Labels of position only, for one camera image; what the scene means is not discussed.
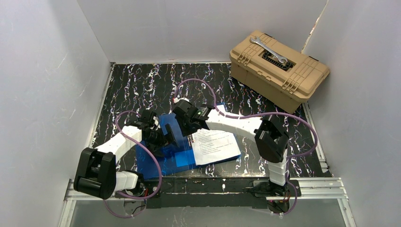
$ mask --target white paper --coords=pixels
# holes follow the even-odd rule
[[[192,134],[192,138],[196,165],[206,165],[241,154],[234,134],[229,132],[202,129]]]

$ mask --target tan toolbox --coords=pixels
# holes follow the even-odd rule
[[[260,40],[276,53],[286,57],[283,65],[272,54],[250,38]],[[318,60],[301,54],[273,37],[254,31],[230,51],[231,76],[252,88],[288,113],[306,102],[329,74],[329,68]]]

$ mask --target black bracket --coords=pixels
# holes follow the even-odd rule
[[[287,148],[288,133],[276,120],[262,117],[259,129],[255,129],[255,141],[262,158],[272,163],[282,162]]]
[[[146,147],[156,157],[164,157],[164,154],[160,151],[162,147],[168,144],[174,144],[178,146],[175,140],[173,131],[169,124],[166,125],[167,134],[163,134],[163,130],[156,125],[155,122],[158,120],[158,116],[155,112],[150,110],[143,110],[141,117],[137,121],[132,121],[127,125],[132,125],[142,130],[142,141],[145,141]]]
[[[115,155],[85,148],[79,158],[74,190],[108,199],[115,189]]]
[[[209,129],[206,120],[208,114],[214,109],[213,106],[202,104],[200,108],[193,106],[190,102],[181,99],[173,108],[175,119],[180,126],[183,136],[189,136],[198,129]]]

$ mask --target table surface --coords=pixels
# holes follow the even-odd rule
[[[150,108],[157,114],[171,113],[172,97],[177,85],[189,78],[205,80],[214,89],[217,102],[224,102],[228,112],[249,115],[279,111],[280,108],[249,87],[230,77],[228,63],[193,64],[127,64],[114,66],[105,101],[96,127],[92,147],[105,143],[118,131],[114,125],[116,116],[125,110],[140,112]],[[180,88],[181,97],[187,97],[196,106],[212,104],[211,92],[204,84],[190,82]],[[306,120],[300,106],[294,115]],[[310,131],[300,122],[287,117],[279,118],[289,134],[288,154],[306,152],[313,144]],[[122,117],[119,124],[135,118]],[[185,177],[249,177],[268,176],[267,162],[260,157],[256,144],[247,138],[237,137],[241,157],[219,164],[210,164],[193,170],[179,172],[170,176]],[[123,156],[117,164],[118,170],[135,170],[135,148]],[[306,157],[290,160],[290,176],[330,177],[323,173],[316,152]]]

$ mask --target black cable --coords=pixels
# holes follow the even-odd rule
[[[134,212],[133,212],[132,214],[134,214],[134,213],[137,211],[138,208],[140,208],[140,207],[145,207],[145,206],[146,206],[146,205],[138,206],[137,208],[135,208],[135,210],[134,210]]]

